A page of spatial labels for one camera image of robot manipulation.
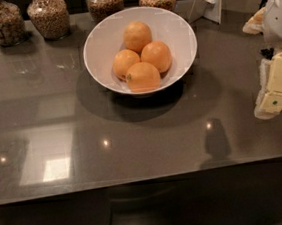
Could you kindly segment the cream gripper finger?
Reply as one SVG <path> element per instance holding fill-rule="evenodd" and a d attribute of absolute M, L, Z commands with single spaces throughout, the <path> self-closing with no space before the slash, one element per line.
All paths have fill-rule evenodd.
<path fill-rule="evenodd" d="M 256 98 L 255 117 L 266 120 L 282 112 L 282 51 L 263 59 L 259 69 L 261 89 Z"/>
<path fill-rule="evenodd" d="M 247 34 L 260 34 L 263 28 L 265 7 L 262 7 L 244 24 L 243 32 Z"/>

